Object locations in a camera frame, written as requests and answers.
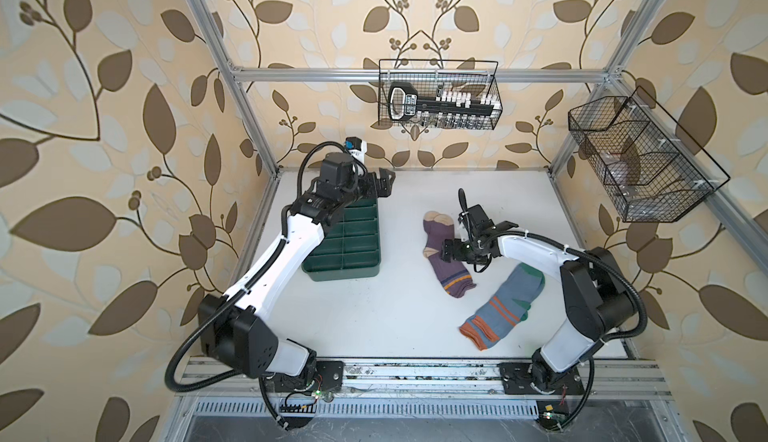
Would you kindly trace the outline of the green divided tray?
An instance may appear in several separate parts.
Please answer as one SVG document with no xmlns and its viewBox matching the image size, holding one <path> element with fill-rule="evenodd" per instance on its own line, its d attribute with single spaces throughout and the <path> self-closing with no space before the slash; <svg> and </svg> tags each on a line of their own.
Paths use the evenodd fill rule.
<svg viewBox="0 0 768 442">
<path fill-rule="evenodd" d="M 348 206 L 342 220 L 302 263 L 314 282 L 375 277 L 381 264 L 379 209 L 376 200 Z"/>
</svg>

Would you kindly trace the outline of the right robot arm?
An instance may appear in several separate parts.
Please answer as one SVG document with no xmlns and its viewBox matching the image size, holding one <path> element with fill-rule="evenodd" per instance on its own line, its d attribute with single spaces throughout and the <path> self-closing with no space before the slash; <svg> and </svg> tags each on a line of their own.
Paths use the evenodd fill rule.
<svg viewBox="0 0 768 442">
<path fill-rule="evenodd" d="M 607 343 L 643 333 L 648 323 L 645 305 L 608 250 L 581 251 L 508 221 L 496 224 L 480 205 L 469 206 L 463 191 L 458 200 L 458 221 L 467 237 L 444 240 L 441 258 L 468 263 L 476 272 L 496 258 L 518 263 L 494 295 L 459 327 L 478 349 L 492 348 L 524 321 L 548 277 L 561 285 L 565 320 L 534 351 L 524 377 L 534 390 L 553 392 L 579 363 L 592 359 Z"/>
</svg>

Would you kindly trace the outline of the purple sock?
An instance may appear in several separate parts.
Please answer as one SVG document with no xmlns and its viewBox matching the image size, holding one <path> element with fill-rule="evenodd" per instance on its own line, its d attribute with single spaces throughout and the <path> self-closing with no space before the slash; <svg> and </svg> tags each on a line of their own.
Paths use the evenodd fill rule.
<svg viewBox="0 0 768 442">
<path fill-rule="evenodd" d="M 427 235 L 423 256 L 429 261 L 443 290 L 453 298 L 462 298 L 476 287 L 472 276 L 461 262 L 446 262 L 441 258 L 443 243 L 455 236 L 453 219 L 430 211 L 424 216 L 423 228 Z"/>
</svg>

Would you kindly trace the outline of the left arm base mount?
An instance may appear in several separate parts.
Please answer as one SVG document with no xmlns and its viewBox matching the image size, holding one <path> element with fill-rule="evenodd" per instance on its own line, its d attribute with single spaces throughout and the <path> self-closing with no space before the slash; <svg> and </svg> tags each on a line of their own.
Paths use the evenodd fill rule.
<svg viewBox="0 0 768 442">
<path fill-rule="evenodd" d="M 340 360 L 312 359 L 297 376 L 269 375 L 266 387 L 277 393 L 337 391 L 342 387 L 345 364 Z"/>
</svg>

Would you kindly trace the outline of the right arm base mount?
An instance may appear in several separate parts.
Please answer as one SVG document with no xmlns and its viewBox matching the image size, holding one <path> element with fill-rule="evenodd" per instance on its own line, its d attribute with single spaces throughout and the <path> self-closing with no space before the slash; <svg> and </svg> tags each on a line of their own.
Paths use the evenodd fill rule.
<svg viewBox="0 0 768 442">
<path fill-rule="evenodd" d="M 577 368 L 557 373 L 544 362 L 525 361 L 501 363 L 498 369 L 506 395 L 576 396 L 585 392 Z"/>
</svg>

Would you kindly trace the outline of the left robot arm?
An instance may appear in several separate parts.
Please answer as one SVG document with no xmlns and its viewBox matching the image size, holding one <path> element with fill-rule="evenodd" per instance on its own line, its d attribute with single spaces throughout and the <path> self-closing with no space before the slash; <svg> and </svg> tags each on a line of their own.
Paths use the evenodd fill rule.
<svg viewBox="0 0 768 442">
<path fill-rule="evenodd" d="M 393 171 L 372 173 L 359 156 L 347 151 L 326 155 L 309 189 L 281 210 L 280 230 L 269 249 L 223 295 L 207 296 L 200 303 L 197 328 L 168 363 L 166 387 L 187 393 L 237 375 L 306 376 L 311 350 L 278 337 L 268 325 L 271 312 L 304 260 L 341 222 L 345 209 L 361 200 L 390 196 L 395 180 Z M 178 381 L 177 369 L 195 344 L 227 371 L 198 382 Z"/>
</svg>

